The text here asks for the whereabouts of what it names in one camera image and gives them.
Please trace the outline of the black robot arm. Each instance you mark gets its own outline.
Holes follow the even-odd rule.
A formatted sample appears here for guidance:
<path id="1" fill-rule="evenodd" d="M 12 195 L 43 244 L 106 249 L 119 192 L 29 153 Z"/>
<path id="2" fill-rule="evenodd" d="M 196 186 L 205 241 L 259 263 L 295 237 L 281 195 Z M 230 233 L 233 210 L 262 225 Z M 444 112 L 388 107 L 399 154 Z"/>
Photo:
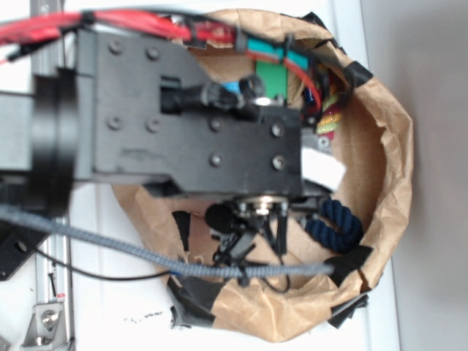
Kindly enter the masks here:
<path id="1" fill-rule="evenodd" d="M 226 90 L 163 39 L 80 30 L 74 68 L 1 94 L 1 182 L 31 211 L 64 213 L 79 183 L 305 208 L 345 171 L 298 110 Z"/>

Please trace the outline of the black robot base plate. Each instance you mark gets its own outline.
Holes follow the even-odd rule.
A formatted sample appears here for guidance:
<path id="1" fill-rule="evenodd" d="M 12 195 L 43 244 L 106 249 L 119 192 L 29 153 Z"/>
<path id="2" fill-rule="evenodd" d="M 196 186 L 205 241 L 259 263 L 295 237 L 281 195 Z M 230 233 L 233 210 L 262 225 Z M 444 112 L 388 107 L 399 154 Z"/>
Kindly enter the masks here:
<path id="1" fill-rule="evenodd" d="M 50 233 L 1 221 L 1 282 L 10 280 Z"/>

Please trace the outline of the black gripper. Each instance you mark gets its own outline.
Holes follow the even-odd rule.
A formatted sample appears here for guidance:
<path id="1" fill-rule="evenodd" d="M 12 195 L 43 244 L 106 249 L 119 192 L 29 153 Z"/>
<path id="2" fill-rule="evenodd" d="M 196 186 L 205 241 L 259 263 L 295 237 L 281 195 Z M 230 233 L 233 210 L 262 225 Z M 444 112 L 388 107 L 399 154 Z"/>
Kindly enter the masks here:
<path id="1" fill-rule="evenodd" d="M 181 45 L 80 31 L 80 181 L 140 184 L 157 197 L 303 202 L 346 172 L 300 113 L 259 99 L 221 107 L 224 87 Z"/>

